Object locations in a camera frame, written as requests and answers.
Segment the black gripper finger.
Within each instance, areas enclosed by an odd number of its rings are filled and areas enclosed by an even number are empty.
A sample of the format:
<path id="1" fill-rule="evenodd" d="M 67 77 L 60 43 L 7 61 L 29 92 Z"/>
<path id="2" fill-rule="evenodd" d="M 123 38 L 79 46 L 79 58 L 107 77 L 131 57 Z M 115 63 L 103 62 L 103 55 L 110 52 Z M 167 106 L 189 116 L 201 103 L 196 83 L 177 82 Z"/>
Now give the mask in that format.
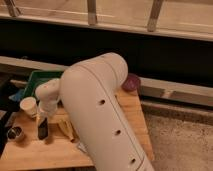
<path id="1" fill-rule="evenodd" d="M 43 140 L 48 137 L 48 121 L 44 119 L 38 126 L 38 138 Z"/>

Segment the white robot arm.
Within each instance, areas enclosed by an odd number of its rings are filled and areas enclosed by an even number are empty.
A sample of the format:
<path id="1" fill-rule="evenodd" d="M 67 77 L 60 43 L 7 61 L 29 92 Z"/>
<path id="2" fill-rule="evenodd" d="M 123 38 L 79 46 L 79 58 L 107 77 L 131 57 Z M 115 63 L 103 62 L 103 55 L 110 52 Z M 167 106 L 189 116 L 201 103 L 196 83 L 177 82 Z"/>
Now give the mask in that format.
<path id="1" fill-rule="evenodd" d="M 39 85 L 39 113 L 62 103 L 97 171 L 154 171 L 115 97 L 128 75 L 116 53 L 73 64 L 59 79 Z"/>

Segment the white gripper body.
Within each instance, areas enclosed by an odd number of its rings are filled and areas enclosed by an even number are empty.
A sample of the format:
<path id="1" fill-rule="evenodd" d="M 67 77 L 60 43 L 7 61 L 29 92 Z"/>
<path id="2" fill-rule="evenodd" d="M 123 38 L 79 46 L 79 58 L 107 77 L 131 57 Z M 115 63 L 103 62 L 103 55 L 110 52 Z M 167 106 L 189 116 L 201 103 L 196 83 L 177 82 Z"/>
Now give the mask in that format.
<path id="1" fill-rule="evenodd" d="M 53 116 L 58 108 L 60 79 L 54 78 L 41 85 L 35 90 L 38 104 L 38 123 L 41 124 L 49 116 Z"/>

